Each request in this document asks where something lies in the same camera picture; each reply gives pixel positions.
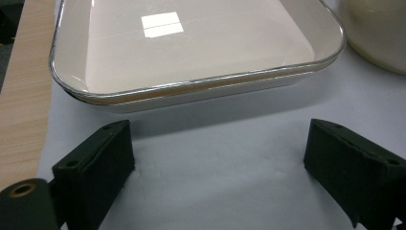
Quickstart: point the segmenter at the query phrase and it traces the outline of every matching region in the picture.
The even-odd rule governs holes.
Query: white tray
[[[344,44],[319,0],[64,0],[50,65],[75,98],[136,111],[287,85]]]

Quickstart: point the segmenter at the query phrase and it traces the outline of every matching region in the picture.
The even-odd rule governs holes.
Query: wooden table
[[[0,94],[0,190],[35,177],[51,99],[55,0],[26,0]]]

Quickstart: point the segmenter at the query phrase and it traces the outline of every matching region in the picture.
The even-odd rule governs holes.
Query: hole
[[[70,162],[68,162],[68,164],[66,164],[66,166],[75,167],[78,163],[79,163],[78,161],[70,161]]]
[[[393,160],[393,159],[389,159],[388,163],[391,164],[391,165],[400,165],[400,163],[398,161]]]
[[[33,184],[33,183],[19,185],[16,188],[14,188],[13,190],[11,190],[10,197],[19,198],[21,196],[25,196],[27,194],[30,194],[34,189],[35,189],[35,184]]]

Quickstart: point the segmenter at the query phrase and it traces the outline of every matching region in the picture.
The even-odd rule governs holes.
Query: white paper
[[[136,172],[101,229],[352,229],[305,170],[311,118],[328,120],[406,157],[406,78],[351,48],[286,87],[112,114],[53,84],[38,177],[99,127],[131,121]]]

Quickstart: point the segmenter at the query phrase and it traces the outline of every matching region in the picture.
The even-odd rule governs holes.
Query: white ceramic bowl
[[[359,55],[406,75],[405,0],[339,0],[338,15]]]

